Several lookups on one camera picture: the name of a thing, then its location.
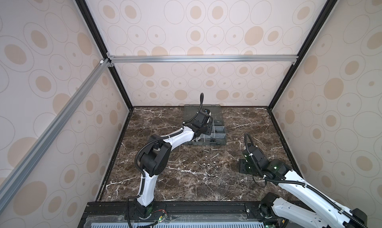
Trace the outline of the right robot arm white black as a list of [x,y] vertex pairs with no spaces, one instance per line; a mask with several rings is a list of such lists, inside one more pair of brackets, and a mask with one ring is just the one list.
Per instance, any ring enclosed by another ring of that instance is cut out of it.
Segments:
[[265,184],[272,183],[298,198],[307,208],[292,204],[274,193],[260,202],[264,219],[284,218],[304,228],[365,228],[367,215],[360,209],[350,209],[329,198],[305,181],[295,170],[279,159],[269,161],[252,137],[244,134],[244,169]]

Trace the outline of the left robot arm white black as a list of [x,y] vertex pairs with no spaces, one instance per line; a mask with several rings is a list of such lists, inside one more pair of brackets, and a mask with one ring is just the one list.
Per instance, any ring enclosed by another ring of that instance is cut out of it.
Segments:
[[168,164],[172,150],[184,143],[188,143],[201,135],[212,132],[213,117],[208,109],[203,107],[204,94],[200,94],[200,105],[196,114],[184,121],[177,131],[168,135],[152,135],[147,144],[137,153],[134,165],[141,173],[140,187],[135,197],[129,197],[135,202],[135,209],[140,218],[151,216],[154,192],[159,174]]

